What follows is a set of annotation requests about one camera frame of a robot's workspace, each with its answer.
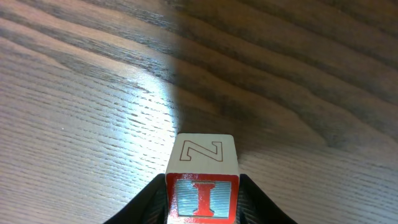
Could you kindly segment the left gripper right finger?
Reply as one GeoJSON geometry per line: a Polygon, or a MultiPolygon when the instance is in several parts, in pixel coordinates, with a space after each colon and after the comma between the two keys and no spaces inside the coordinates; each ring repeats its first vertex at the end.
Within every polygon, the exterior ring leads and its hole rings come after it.
{"type": "Polygon", "coordinates": [[[248,175],[241,174],[239,181],[236,223],[297,224],[248,175]]]}

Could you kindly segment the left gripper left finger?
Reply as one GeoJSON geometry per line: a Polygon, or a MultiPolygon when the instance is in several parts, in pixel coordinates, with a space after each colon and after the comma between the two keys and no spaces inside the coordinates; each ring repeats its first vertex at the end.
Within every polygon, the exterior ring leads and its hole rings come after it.
{"type": "Polygon", "coordinates": [[[166,224],[167,216],[165,174],[158,174],[104,224],[166,224]]]}

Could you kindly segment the red letter I block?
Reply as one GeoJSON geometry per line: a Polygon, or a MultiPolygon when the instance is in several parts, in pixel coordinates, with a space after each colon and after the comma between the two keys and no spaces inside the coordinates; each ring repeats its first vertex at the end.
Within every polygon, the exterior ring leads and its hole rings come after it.
{"type": "Polygon", "coordinates": [[[165,172],[168,223],[234,223],[239,167],[229,134],[180,133],[165,172]]]}

